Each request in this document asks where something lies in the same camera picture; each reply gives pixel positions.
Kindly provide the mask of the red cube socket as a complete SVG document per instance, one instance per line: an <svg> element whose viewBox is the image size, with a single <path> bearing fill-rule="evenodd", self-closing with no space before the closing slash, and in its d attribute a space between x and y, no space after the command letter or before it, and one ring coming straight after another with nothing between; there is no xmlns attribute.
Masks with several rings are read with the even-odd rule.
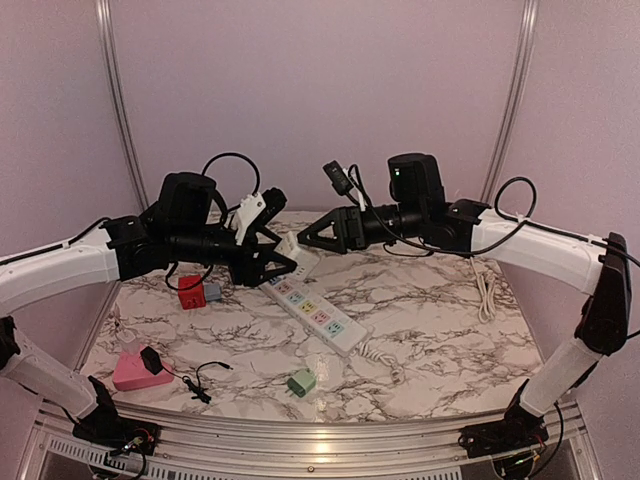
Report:
<svg viewBox="0 0 640 480"><path fill-rule="evenodd" d="M180 277L178 280L178 297L183 310L205 307L203 278L199 275Z"/></svg>

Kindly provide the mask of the white multicolour power strip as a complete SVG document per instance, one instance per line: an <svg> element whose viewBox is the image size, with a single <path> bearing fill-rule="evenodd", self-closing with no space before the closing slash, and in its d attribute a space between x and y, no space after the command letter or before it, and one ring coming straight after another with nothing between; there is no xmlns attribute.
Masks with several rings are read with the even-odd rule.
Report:
<svg viewBox="0 0 640 480"><path fill-rule="evenodd" d="M276 277L260 286L292 318L342 357L348 357L371 331L307 285L288 277Z"/></svg>

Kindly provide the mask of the green plug adapter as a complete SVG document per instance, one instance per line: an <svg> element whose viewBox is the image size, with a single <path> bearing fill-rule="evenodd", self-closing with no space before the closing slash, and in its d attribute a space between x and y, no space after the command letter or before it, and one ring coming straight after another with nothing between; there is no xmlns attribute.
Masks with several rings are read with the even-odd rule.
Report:
<svg viewBox="0 0 640 480"><path fill-rule="evenodd" d="M300 369L286 382L289 391L298 398L304 398L316 386L315 374L310 369Z"/></svg>

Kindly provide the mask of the black power adapter with cable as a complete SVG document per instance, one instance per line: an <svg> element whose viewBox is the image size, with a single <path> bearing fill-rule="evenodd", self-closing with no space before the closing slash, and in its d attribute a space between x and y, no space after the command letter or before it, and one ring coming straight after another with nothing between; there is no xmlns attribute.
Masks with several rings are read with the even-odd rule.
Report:
<svg viewBox="0 0 640 480"><path fill-rule="evenodd" d="M168 366L166 366L159 353L151 348L145 347L140 352L140 358L142 360L144 368L154 376L160 373L167 373L171 377L179 379L192 394L193 400L199 400L200 402L209 405L212 397L207 393L207 388L203 386L201 371L209 367L220 367L225 370L232 370L233 367L225 362L221 361L209 361L200 364L194 372L195 379L192 379L189 375L181 375L173 372Z"/></svg>

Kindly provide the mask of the pink triangular power strip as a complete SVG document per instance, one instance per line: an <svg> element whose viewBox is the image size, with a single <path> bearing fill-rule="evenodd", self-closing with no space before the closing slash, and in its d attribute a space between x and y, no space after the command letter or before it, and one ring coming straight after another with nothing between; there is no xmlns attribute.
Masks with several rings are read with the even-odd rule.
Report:
<svg viewBox="0 0 640 480"><path fill-rule="evenodd" d="M167 373L154 376L144 368L140 358L140 352L143 348L145 347L140 346L139 352L135 355L124 352L120 354L112 376L116 390L140 390L170 384L173 381L174 377Z"/></svg>

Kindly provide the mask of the white cube adapter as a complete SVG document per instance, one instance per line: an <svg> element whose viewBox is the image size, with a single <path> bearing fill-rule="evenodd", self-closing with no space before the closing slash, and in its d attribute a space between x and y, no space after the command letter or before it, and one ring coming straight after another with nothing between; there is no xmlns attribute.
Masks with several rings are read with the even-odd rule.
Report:
<svg viewBox="0 0 640 480"><path fill-rule="evenodd" d="M275 251L296 262L296 269L289 273L288 276L300 282L311 275L321 260L317 254L301 246L298 243L297 236L292 231L284 235L276 246Z"/></svg>

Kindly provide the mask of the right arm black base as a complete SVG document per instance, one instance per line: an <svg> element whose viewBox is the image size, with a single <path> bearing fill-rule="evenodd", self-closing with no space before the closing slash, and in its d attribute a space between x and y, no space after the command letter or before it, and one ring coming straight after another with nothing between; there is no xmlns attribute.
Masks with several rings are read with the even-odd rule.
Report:
<svg viewBox="0 0 640 480"><path fill-rule="evenodd" d="M460 430L458 445L469 458L501 454L549 439L544 417L535 416L521 406L526 380L511 399L502 419L465 426Z"/></svg>

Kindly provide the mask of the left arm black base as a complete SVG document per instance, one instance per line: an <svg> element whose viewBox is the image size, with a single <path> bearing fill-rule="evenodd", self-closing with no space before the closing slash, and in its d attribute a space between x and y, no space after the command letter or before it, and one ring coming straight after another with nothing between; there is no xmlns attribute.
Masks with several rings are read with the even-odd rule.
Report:
<svg viewBox="0 0 640 480"><path fill-rule="evenodd" d="M99 445L122 450L134 439L142 443L140 451L151 456L156 447L159 426L156 423L121 416L105 385L88 377L96 393L97 406L87 416L74 421L74 437Z"/></svg>

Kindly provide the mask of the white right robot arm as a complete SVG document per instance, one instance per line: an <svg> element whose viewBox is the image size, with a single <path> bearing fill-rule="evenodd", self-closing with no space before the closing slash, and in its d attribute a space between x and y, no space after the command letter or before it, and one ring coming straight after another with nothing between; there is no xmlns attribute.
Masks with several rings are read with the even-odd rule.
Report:
<svg viewBox="0 0 640 480"><path fill-rule="evenodd" d="M405 153L388 161L391 203L377 206L358 166L336 161L323 166L335 192L350 205L326 213L303 230L300 243L346 254L375 244L400 243L427 254L499 263L515 283L545 362L515 394L495 430L506 448L515 448L566 393L578 387L600 360L628 340L632 300L630 265L623 236L574 233L537 223L534 183L525 184L530 204L521 215L497 203L449 201L436 158Z"/></svg>

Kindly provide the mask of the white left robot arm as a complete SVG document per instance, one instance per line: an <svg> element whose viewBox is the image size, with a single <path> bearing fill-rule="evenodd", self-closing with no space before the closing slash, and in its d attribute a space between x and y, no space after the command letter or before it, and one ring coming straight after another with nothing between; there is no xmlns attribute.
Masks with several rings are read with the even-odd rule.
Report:
<svg viewBox="0 0 640 480"><path fill-rule="evenodd" d="M62 301L181 264L225 267L233 284L258 287L292 272L268 229L287 199L276 187L249 194L229 210L214 179L170 173L158 199L138 215L103 218L82 233L1 261L1 375L66 410L106 445L126 423L100 381L74 372L38 341L67 326Z"/></svg>

